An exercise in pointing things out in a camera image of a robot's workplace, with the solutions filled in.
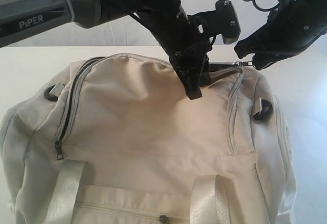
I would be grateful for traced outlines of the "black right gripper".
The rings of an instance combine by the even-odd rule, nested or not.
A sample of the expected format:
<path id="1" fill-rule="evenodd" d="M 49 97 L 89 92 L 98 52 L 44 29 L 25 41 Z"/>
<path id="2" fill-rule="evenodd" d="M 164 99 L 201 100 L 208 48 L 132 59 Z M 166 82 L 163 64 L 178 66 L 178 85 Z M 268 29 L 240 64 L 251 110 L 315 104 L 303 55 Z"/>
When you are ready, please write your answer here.
<path id="1" fill-rule="evenodd" d="M 267 23 L 234 47 L 239 59 L 249 54 L 256 70 L 305 51 L 326 33 L 326 0 L 290 0 Z"/>

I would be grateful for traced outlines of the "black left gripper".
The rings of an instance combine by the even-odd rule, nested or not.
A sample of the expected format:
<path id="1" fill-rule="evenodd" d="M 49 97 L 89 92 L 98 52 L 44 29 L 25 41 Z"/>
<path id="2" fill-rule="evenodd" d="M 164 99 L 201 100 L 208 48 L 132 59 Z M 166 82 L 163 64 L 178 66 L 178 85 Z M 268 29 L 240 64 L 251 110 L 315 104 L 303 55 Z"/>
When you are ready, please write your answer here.
<path id="1" fill-rule="evenodd" d="M 137 15 L 168 55 L 187 97 L 201 98 L 200 86 L 211 83 L 207 52 L 212 47 L 182 3 L 146 3 Z"/>

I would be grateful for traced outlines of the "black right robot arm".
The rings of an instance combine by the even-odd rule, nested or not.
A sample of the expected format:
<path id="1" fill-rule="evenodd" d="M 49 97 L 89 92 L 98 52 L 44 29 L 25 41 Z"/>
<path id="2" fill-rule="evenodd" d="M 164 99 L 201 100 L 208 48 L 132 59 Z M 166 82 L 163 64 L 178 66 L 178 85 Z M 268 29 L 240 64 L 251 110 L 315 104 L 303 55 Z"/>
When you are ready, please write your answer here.
<path id="1" fill-rule="evenodd" d="M 297 56 L 326 34 L 326 0 L 243 0 L 267 12 L 267 22 L 235 46 L 238 58 L 252 54 L 255 69 Z"/>

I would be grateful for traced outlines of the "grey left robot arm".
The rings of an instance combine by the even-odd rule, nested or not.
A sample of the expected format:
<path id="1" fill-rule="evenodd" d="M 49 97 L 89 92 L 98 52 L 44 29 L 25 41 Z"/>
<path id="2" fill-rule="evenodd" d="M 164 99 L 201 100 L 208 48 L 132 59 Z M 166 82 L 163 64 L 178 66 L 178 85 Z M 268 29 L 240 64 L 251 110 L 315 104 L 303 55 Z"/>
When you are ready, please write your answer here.
<path id="1" fill-rule="evenodd" d="M 157 40 L 187 97 L 200 98 L 211 45 L 185 14 L 181 0 L 1 0 L 1 46 L 69 22 L 90 29 L 125 16 L 140 23 Z"/>

